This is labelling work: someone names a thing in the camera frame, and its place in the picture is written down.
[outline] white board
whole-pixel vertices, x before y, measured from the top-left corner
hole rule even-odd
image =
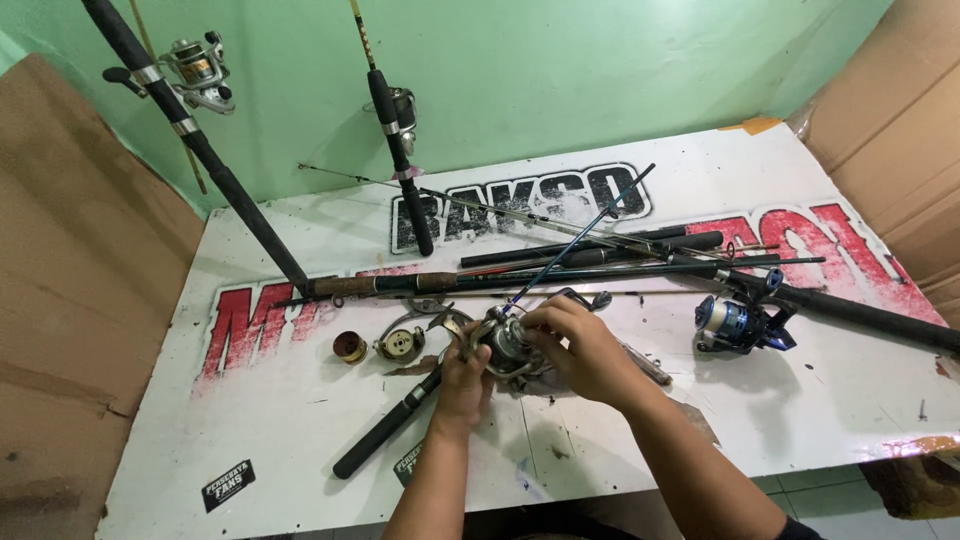
[[[828,262],[821,265],[784,267],[788,281],[826,285],[831,294],[942,323],[782,125],[755,136],[703,132],[417,182],[485,202],[529,203],[533,211],[586,224],[598,202],[618,192],[617,179],[629,181],[651,162],[657,168],[628,195],[619,220],[604,227],[626,233],[684,224],[690,232],[719,229],[740,244],[777,243],[784,257],[824,256]],[[502,233],[492,216],[465,224],[468,212],[446,208],[433,222],[440,234],[436,252],[423,259],[404,240],[398,194],[366,185],[260,207],[311,276],[454,271],[466,255],[565,240],[522,225]],[[578,288],[705,285],[655,278]],[[401,301],[368,299],[341,309],[326,303],[269,309],[290,295],[236,213],[215,211],[96,538],[247,538],[390,517],[402,490],[392,468],[422,438],[432,405],[352,479],[335,479],[332,464],[420,378],[384,378],[395,366],[374,354],[347,366],[331,343],[346,330],[372,343],[406,308]],[[662,361],[675,379],[667,391],[704,412],[723,452],[747,475],[960,441],[960,385],[936,373],[934,352],[801,314],[788,326],[799,346],[786,353],[694,355],[693,309],[704,296],[646,294],[643,304],[616,297],[600,316],[621,339]],[[458,300],[457,308],[479,317],[491,304]],[[443,330],[431,331],[425,352],[435,354],[448,341]],[[615,411],[575,396],[556,398],[551,404],[494,394],[490,418],[470,439],[468,510],[655,487]],[[244,460],[256,480],[207,513],[202,488]]]

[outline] forearm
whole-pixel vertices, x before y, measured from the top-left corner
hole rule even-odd
[[[686,538],[772,540],[786,516],[713,447],[657,388],[622,410]]]
[[[384,540],[459,540],[467,497],[469,427],[434,416],[414,477],[400,497]]]

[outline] black lettering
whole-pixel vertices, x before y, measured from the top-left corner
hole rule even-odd
[[[486,205],[486,201],[481,199],[480,186],[466,188],[463,191],[447,191],[451,197]],[[446,229],[444,230],[444,242],[450,240],[459,240],[463,231],[473,231],[477,236],[489,233],[492,229],[488,212],[483,209],[475,209],[453,201],[447,202],[446,211]]]
[[[583,189],[584,181],[575,174],[563,174],[560,176],[547,177],[540,181],[540,196],[547,201],[557,201],[559,204],[546,207],[546,213],[550,215],[560,215],[564,212],[562,199],[578,189]],[[583,201],[583,205],[589,208],[590,201],[583,195],[576,195]]]
[[[502,184],[487,186],[487,196],[490,204],[499,208],[530,213],[530,194],[534,190],[534,180],[517,180]],[[516,227],[516,220],[512,217],[497,214],[496,231],[509,233]]]
[[[437,215],[440,212],[440,205],[437,204],[436,197],[420,196],[420,203],[423,205],[423,214],[426,216],[426,225],[430,229],[430,237],[436,240],[440,237],[440,220]],[[402,252],[417,246],[417,237],[414,236],[414,225],[410,221],[410,212],[407,211],[407,203],[403,197],[394,199],[394,251]]]
[[[616,194],[612,193],[608,178],[613,178],[613,183],[617,188]],[[593,200],[596,201],[599,209],[605,208],[635,178],[636,173],[625,165],[610,165],[587,172],[587,182],[590,185],[590,191],[593,192]],[[617,213],[621,216],[643,213],[646,210],[646,203],[640,195],[641,190],[642,187],[639,184],[630,193],[624,195],[620,204],[617,205]]]

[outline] hand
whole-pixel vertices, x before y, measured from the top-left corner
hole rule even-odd
[[[464,326],[464,334],[470,335],[479,326],[479,321]],[[487,414],[493,392],[493,374],[486,370],[490,347],[481,345],[467,362],[458,358],[459,348],[457,338],[446,348],[440,398],[430,425],[444,432],[466,436]]]
[[[577,302],[555,296],[520,319],[535,347],[574,392],[623,410],[653,384],[627,356],[600,317]],[[564,347],[561,340],[570,341]]]

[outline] blue spinning reel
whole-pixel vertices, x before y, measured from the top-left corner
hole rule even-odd
[[[797,346],[783,325],[797,312],[796,308],[773,297],[783,283],[783,273],[774,268],[760,287],[728,282],[733,286],[732,299],[707,296],[694,310],[697,327],[697,350],[702,353],[737,353],[747,355],[754,347],[770,347],[786,351]],[[770,315],[764,306],[779,307]]]

